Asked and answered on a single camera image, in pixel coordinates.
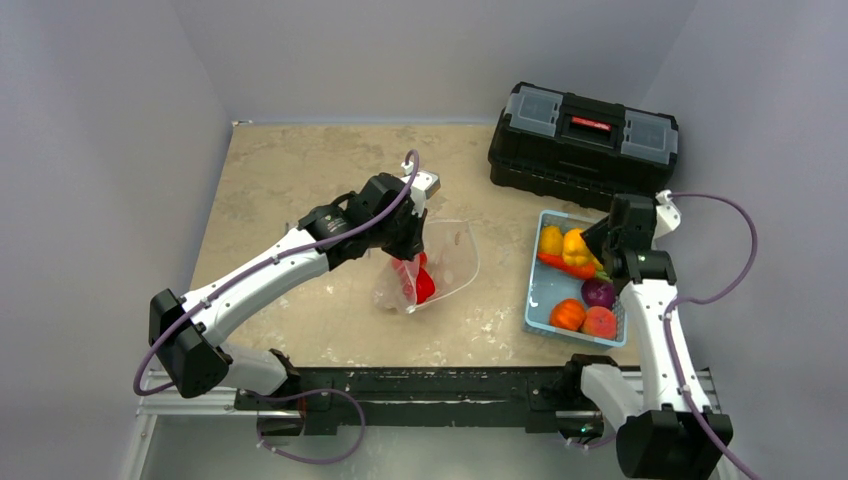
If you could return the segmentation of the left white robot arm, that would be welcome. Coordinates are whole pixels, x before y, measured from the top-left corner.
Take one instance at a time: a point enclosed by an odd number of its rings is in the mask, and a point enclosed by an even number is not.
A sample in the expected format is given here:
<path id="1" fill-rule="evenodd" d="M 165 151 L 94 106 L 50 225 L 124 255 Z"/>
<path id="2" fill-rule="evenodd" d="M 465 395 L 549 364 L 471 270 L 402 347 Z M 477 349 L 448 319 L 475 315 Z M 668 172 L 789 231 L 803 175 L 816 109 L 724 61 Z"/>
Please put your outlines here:
<path id="1" fill-rule="evenodd" d="M 182 296 L 165 289 L 150 302 L 149 340 L 171 386 L 184 398 L 218 386 L 259 394 L 272 408 L 292 405 L 298 376 L 288 357 L 229 342 L 246 320 L 295 287 L 370 249 L 411 261 L 423 250 L 426 202 L 440 187 L 428 171 L 371 177 L 313 208 L 280 240 L 223 278 Z"/>

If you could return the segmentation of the red bell pepper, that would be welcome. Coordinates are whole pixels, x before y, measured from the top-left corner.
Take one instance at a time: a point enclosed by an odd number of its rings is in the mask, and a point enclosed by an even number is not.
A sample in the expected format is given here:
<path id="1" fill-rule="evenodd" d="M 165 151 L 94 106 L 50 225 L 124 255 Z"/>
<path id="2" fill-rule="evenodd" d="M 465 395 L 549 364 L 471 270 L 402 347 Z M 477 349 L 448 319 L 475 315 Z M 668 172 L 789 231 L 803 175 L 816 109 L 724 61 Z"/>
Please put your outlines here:
<path id="1" fill-rule="evenodd" d="M 415 304 L 421 305 L 429 300 L 436 291 L 435 283 L 426 268 L 420 266 L 415 276 Z"/>

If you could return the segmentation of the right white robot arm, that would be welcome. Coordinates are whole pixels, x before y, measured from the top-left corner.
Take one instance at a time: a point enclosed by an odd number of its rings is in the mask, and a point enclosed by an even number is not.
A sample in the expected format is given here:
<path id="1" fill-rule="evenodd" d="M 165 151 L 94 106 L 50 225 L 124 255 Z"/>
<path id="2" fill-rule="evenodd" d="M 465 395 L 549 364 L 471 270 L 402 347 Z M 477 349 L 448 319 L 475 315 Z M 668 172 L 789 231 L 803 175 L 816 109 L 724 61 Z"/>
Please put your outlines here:
<path id="1" fill-rule="evenodd" d="M 600 409 L 628 478 L 708 479 L 733 437 L 729 416 L 714 409 L 692 365 L 672 305 L 678 288 L 671 257 L 654 247 L 680 224 L 668 190 L 617 194 L 608 215 L 581 235 L 636 328 L 642 388 L 617 367 L 591 363 L 565 375 L 561 392 L 573 406 L 592 401 Z"/>

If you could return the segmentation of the red apple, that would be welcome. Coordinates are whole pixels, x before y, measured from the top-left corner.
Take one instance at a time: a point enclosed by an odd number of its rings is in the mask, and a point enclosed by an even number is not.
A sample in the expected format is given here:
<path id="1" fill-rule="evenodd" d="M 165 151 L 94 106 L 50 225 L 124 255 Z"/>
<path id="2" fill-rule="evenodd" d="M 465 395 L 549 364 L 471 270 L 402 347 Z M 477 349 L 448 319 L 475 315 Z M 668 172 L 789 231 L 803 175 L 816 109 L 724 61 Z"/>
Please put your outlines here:
<path id="1" fill-rule="evenodd" d="M 397 274 L 401 290 L 405 295 L 414 294 L 415 276 L 420 266 L 426 267 L 427 261 L 428 257 L 425 253 L 418 254 L 413 261 L 391 260 L 392 269 Z"/>

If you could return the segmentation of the yellow bell pepper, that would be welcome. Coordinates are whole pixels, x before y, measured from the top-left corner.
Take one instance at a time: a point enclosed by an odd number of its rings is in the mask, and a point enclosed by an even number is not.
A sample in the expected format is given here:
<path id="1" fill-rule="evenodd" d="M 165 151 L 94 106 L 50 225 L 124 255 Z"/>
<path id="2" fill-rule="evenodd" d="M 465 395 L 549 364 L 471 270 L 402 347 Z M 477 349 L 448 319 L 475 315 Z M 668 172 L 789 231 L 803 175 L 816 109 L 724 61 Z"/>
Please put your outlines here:
<path id="1" fill-rule="evenodd" d="M 561 257 L 564 263 L 572 267 L 592 265 L 598 267 L 600 263 L 590 251 L 582 237 L 583 230 L 574 228 L 567 231 L 563 236 Z"/>

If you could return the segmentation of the clear zip top bag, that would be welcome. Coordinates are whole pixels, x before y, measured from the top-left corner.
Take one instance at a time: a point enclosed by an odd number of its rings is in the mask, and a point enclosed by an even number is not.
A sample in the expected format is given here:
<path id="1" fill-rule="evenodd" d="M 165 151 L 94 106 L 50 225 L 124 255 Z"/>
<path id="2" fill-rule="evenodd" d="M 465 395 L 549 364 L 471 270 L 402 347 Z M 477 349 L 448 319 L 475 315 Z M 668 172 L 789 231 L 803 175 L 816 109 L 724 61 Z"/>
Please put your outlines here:
<path id="1" fill-rule="evenodd" d="M 374 304 L 384 310 L 412 314 L 443 300 L 471 284 L 478 275 L 480 255 L 471 224 L 464 220 L 435 220 L 425 225 L 424 250 L 428 257 L 426 270 L 432 277 L 435 294 L 421 305 L 415 294 L 405 295 L 391 257 L 380 271 L 372 291 Z"/>

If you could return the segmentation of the yellow lemon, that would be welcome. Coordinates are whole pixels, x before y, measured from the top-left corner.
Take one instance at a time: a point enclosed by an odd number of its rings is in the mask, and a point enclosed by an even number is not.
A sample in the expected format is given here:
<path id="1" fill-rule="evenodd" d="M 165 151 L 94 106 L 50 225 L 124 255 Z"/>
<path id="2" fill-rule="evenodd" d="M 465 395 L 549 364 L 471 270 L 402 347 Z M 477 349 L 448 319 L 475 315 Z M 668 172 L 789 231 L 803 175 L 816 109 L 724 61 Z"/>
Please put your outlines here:
<path id="1" fill-rule="evenodd" d="M 538 240 L 538 252 L 560 257 L 563 252 L 564 234 L 556 225 L 541 228 Z"/>

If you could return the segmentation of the orange mini pumpkin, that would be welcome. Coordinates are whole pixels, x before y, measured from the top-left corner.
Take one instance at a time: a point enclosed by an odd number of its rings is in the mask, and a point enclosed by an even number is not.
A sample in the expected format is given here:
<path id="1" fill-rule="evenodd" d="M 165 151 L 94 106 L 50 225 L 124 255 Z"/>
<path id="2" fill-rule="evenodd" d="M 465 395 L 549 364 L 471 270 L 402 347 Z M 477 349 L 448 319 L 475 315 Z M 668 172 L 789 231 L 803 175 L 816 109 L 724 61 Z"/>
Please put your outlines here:
<path id="1" fill-rule="evenodd" d="M 576 299 L 565 299 L 555 305 L 549 314 L 549 324 L 553 327 L 579 331 L 586 319 L 586 308 Z"/>

